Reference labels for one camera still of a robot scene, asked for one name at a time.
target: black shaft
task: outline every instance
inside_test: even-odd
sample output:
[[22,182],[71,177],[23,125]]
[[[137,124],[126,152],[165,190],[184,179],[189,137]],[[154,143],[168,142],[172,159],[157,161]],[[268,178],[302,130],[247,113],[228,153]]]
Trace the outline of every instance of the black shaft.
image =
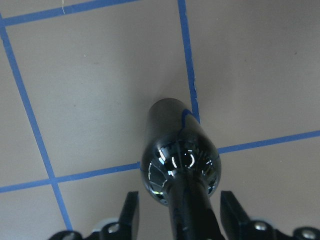
[[167,182],[171,226],[176,240],[223,240],[212,210],[208,185],[192,171],[177,173]]

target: black robotic end effector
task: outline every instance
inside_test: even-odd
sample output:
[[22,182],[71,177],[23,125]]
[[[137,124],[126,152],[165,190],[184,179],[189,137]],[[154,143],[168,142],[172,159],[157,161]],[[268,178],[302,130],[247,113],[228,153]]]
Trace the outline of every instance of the black robotic end effector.
[[222,240],[209,197],[220,175],[219,153],[181,101],[166,98],[148,113],[140,164],[145,188],[168,206],[175,240]]
[[100,231],[94,231],[83,238],[76,231],[61,231],[49,240],[136,240],[139,226],[139,194],[128,192],[119,221],[105,225]]
[[221,192],[220,208],[229,240],[320,240],[320,231],[313,227],[297,228],[288,236],[264,221],[251,220],[231,191]]

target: screw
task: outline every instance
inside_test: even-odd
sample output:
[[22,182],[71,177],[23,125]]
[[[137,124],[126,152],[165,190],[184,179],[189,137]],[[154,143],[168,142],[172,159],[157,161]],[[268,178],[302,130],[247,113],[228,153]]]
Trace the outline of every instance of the screw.
[[301,234],[305,239],[316,239],[316,234],[311,230],[303,230]]
[[118,232],[119,228],[120,228],[119,223],[114,223],[108,228],[108,233],[110,234],[116,233]]
[[257,221],[254,224],[254,228],[259,231],[265,231],[267,230],[267,225],[263,221]]
[[62,238],[62,240],[73,240],[75,235],[76,235],[76,234],[75,234],[74,232],[68,232],[68,233]]

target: floor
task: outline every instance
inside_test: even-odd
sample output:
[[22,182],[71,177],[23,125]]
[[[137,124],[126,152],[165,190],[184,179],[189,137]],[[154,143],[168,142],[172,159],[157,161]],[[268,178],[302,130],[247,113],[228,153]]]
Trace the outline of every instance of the floor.
[[0,0],[0,240],[87,236],[140,192],[139,240],[172,239],[142,185],[148,109],[183,101],[221,190],[286,234],[320,227],[320,2]]

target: bolt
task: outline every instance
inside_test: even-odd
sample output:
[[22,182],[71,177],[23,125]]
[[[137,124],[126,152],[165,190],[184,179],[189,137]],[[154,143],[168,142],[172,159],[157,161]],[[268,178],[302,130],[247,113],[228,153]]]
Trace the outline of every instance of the bolt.
[[267,230],[267,225],[263,221],[257,221],[254,224],[254,228],[259,231],[265,231]]
[[75,235],[76,234],[74,232],[68,232],[66,235],[64,235],[62,240],[73,240]]
[[118,232],[119,228],[120,228],[119,223],[114,223],[108,228],[108,233],[110,234],[116,233]]
[[301,234],[305,239],[316,239],[316,234],[311,230],[305,229],[301,232]]

